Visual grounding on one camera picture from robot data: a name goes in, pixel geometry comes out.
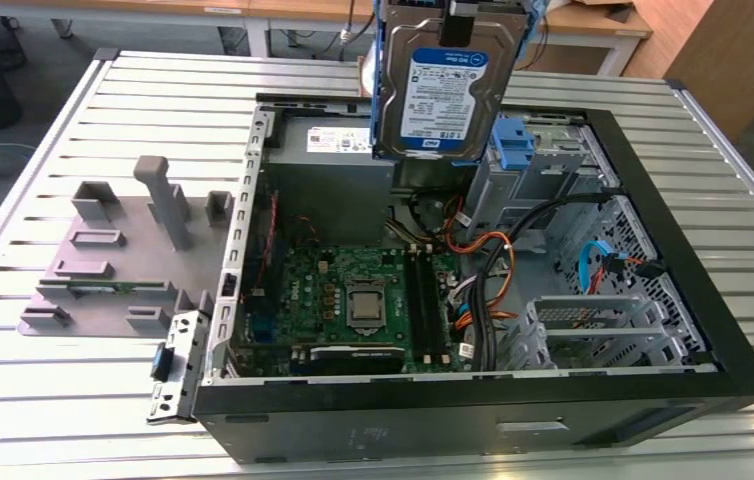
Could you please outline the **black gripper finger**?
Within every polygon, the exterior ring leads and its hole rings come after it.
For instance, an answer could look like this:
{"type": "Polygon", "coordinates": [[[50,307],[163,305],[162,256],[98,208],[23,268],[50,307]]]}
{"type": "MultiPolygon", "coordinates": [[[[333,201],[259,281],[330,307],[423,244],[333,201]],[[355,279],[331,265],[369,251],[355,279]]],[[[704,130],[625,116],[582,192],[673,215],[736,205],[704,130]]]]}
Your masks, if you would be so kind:
{"type": "Polygon", "coordinates": [[[470,44],[475,16],[477,0],[450,0],[445,2],[439,30],[441,45],[470,44]]]}

